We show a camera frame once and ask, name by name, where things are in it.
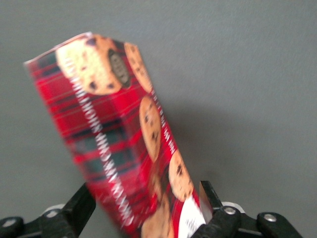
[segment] black clamp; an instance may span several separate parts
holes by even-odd
[[[223,206],[209,181],[201,181],[200,198],[212,210],[212,219],[192,238],[303,238],[277,213],[259,213],[255,220],[235,207]]]
[[[0,238],[77,238],[96,207],[84,184],[62,208],[52,208],[24,224],[21,217],[0,220]]]

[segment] metal screw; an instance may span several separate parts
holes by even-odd
[[[236,213],[236,210],[234,210],[232,207],[226,207],[224,209],[224,211],[228,214],[228,215],[233,215]]]
[[[16,222],[15,219],[7,220],[7,221],[2,225],[2,227],[3,227],[3,228],[10,227],[10,226],[12,226],[15,222]]]
[[[46,214],[46,217],[47,217],[47,218],[52,218],[52,217],[54,217],[54,216],[56,216],[56,215],[57,215],[57,212],[54,211],[54,210],[52,210],[52,211],[50,211],[50,212],[48,212],[48,213]]]
[[[276,217],[269,213],[264,215],[264,219],[266,219],[269,222],[276,222]]]

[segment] red plaid box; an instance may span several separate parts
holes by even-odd
[[[25,63],[88,188],[131,237],[204,220],[138,48],[85,33]]]

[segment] white label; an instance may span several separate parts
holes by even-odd
[[[205,220],[193,196],[186,199],[179,218],[178,238],[190,238]]]

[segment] gray wall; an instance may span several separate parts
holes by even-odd
[[[0,217],[83,183],[22,63],[93,31],[140,47],[195,185],[316,237],[315,0],[3,0],[0,31]],[[113,233],[98,208],[82,237]]]

